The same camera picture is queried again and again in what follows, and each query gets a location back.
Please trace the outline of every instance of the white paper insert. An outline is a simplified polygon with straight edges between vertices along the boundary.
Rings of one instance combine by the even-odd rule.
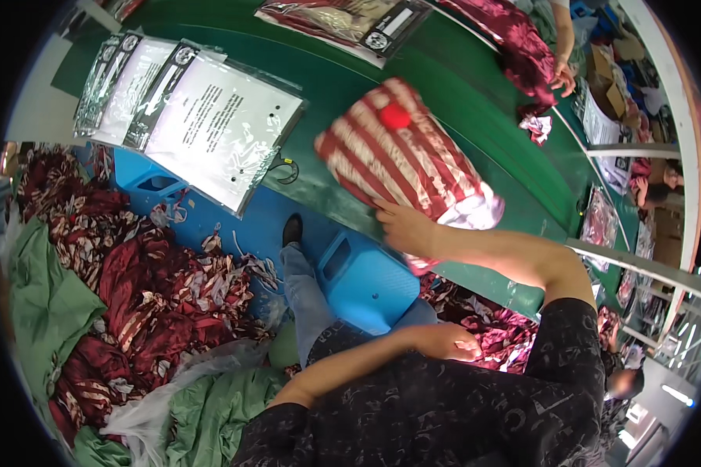
[[[300,98],[200,52],[169,97],[145,154],[237,212],[300,105]]]

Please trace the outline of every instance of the black patterned shirt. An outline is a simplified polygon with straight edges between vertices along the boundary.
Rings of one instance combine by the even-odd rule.
[[[337,322],[308,364],[369,339]],[[254,417],[232,465],[464,465],[494,451],[513,465],[570,465],[599,434],[599,352],[594,309],[556,300],[523,375],[409,352],[310,409],[280,404]]]

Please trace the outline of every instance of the blue plastic stool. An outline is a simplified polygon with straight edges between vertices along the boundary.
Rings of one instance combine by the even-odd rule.
[[[127,149],[114,149],[114,178],[121,189],[150,193],[161,198],[174,195],[187,184],[168,173],[144,155]]]
[[[378,244],[342,230],[319,261],[317,279],[336,316],[372,335],[389,332],[421,287]]]

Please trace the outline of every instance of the pile of red fabric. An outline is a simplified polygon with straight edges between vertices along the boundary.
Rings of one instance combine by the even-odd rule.
[[[23,169],[24,219],[48,221],[62,265],[108,306],[57,369],[50,410],[71,446],[82,425],[106,425],[112,406],[167,383],[181,360],[269,337],[247,313],[250,273],[267,275],[253,256],[237,264],[217,232],[203,242],[205,253],[175,244],[170,229],[126,210],[127,195],[99,179],[83,184],[62,148],[30,154]]]
[[[498,44],[505,75],[534,104],[517,109],[526,117],[547,112],[557,101],[548,84],[553,80],[555,57],[542,41],[529,16],[508,0],[437,0],[463,15]]]
[[[524,372],[537,323],[435,274],[422,278],[419,296],[432,305],[439,319],[461,324],[476,336],[483,355],[473,365]]]

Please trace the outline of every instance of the blue jeans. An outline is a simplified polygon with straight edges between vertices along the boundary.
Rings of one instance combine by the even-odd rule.
[[[306,368],[308,353],[322,331],[332,326],[338,319],[329,309],[324,294],[319,289],[314,268],[311,267],[300,249],[299,243],[292,241],[280,250],[283,264],[285,296],[296,318],[296,346],[301,368]],[[416,299],[403,314],[393,331],[413,324],[435,324],[437,314],[425,300]]]

